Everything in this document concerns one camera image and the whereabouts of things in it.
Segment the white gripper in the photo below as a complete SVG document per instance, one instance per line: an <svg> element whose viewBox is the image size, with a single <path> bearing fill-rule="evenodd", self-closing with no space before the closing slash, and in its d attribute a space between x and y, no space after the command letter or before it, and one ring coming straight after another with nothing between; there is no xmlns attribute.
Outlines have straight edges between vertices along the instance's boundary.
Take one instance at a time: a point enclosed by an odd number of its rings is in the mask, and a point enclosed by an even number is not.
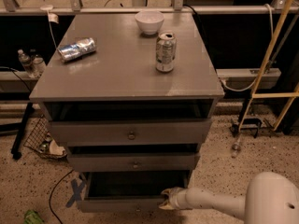
<svg viewBox="0 0 299 224"><path fill-rule="evenodd" d="M173 210L173 209L189 209L190 206L186 198L187 190L183 188L172 188L169 191L168 202L161 203L159 208L162 210Z"/></svg>

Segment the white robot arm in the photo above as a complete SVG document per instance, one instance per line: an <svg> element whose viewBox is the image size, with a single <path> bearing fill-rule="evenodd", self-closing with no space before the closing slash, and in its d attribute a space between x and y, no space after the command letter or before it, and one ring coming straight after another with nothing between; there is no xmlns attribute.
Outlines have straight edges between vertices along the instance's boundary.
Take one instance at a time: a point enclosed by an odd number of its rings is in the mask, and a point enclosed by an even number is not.
<svg viewBox="0 0 299 224"><path fill-rule="evenodd" d="M262 172L254 176L245 196L215 194L200 188L171 188L163 210L214 209L244 224L299 224L299 188L286 177Z"/></svg>

